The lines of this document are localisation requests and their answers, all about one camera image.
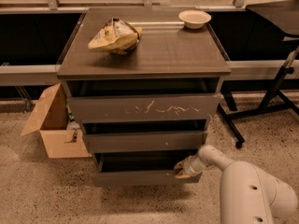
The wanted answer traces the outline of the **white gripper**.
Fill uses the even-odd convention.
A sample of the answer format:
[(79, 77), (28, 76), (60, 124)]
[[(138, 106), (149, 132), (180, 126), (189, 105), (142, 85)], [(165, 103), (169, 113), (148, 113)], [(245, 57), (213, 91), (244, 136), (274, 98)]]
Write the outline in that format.
[(179, 161), (174, 169), (179, 171), (175, 178), (190, 178), (190, 176), (199, 175), (204, 171), (205, 165), (198, 157), (188, 157), (184, 161)]

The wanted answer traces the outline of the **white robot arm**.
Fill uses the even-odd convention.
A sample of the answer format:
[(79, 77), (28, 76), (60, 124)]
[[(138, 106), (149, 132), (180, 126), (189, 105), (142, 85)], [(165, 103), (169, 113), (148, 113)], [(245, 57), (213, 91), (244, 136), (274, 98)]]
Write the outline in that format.
[(221, 224), (274, 224), (292, 216), (298, 199), (287, 183), (246, 161), (234, 161), (211, 145), (179, 161), (177, 178), (197, 176), (217, 167), (221, 170)]

